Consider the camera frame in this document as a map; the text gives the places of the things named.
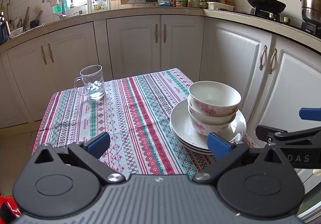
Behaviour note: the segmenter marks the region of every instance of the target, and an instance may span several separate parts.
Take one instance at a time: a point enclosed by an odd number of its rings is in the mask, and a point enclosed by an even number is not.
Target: tablecloth
[[[42,120],[33,152],[42,143],[65,147],[86,142],[103,131],[110,148],[100,160],[126,178],[129,174],[188,174],[215,161],[192,152],[173,136],[169,121],[173,107],[187,98],[192,81],[179,69],[104,82],[100,100],[80,96],[74,89],[55,93]],[[244,141],[257,147],[247,135]]]

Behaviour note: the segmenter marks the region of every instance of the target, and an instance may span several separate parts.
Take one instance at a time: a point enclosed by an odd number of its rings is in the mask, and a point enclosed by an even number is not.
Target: cabinet handle
[[[274,49],[274,52],[273,52],[273,55],[271,57],[271,60],[270,60],[270,69],[269,69],[269,74],[272,74],[272,65],[273,65],[273,60],[274,60],[274,57],[276,56],[276,53],[277,53],[277,49],[275,48]]]
[[[167,38],[167,27],[166,24],[164,24],[164,43],[166,43],[166,38]]]
[[[266,53],[266,50],[267,50],[267,46],[265,45],[265,46],[263,47],[263,52],[262,52],[261,57],[260,57],[260,70],[261,70],[261,71],[262,71],[262,69],[263,69],[263,65],[262,65],[263,56],[264,56],[264,54]]]
[[[54,60],[53,55],[52,55],[50,44],[48,44],[48,49],[49,49],[49,56],[51,58],[51,62],[53,63],[55,60]]]
[[[158,24],[155,25],[155,43],[158,43]]]
[[[46,65],[47,64],[47,60],[46,60],[45,52],[43,51],[43,46],[41,46],[41,56],[42,56],[42,59],[45,62],[45,65]]]

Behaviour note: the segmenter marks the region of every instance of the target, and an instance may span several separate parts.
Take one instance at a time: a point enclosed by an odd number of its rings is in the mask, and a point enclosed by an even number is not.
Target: white bowl
[[[208,116],[205,114],[202,114],[195,110],[192,106],[192,97],[188,95],[187,97],[187,102],[188,102],[188,107],[191,112],[191,114],[194,116],[195,119],[199,120],[202,123],[210,124],[210,125],[222,125],[226,124],[229,121],[232,120],[233,116],[236,114],[232,113],[231,115],[228,116],[223,116],[223,117],[214,117],[214,116]]]
[[[188,91],[192,97],[192,107],[208,116],[223,117],[236,113],[241,102],[237,90],[219,82],[192,83]]]
[[[20,35],[22,33],[22,27],[20,27],[16,30],[10,31],[10,33],[11,33],[11,35],[9,37],[12,39],[15,36]]]
[[[227,127],[229,127],[229,125],[231,124],[231,122],[234,121],[236,113],[234,114],[233,118],[226,124],[222,124],[222,125],[210,125],[210,124],[206,124],[206,123],[202,123],[199,120],[197,120],[191,113],[190,111],[190,105],[188,106],[188,112],[192,121],[192,125],[194,127],[194,129],[200,133],[203,134],[205,136],[208,136],[210,132],[215,132],[217,134],[220,134],[221,131],[225,130]]]

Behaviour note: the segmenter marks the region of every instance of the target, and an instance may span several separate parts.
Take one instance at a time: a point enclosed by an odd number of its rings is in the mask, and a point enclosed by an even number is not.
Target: faucet
[[[61,0],[61,5],[62,5],[62,14],[61,15],[58,15],[55,13],[55,15],[59,16],[59,19],[64,19],[66,18],[66,9],[65,9],[65,3],[64,3],[64,0]]]

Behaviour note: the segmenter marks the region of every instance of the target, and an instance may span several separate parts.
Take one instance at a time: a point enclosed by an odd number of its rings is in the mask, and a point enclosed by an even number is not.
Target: mug handle
[[[76,86],[76,82],[78,82],[79,80],[81,80],[81,77],[77,77],[77,78],[75,79],[75,83],[73,84],[73,86],[75,87],[75,90],[76,90],[77,94],[79,94],[80,96],[86,96],[87,93],[82,94],[82,93],[80,93],[80,92],[78,91],[78,87]]]

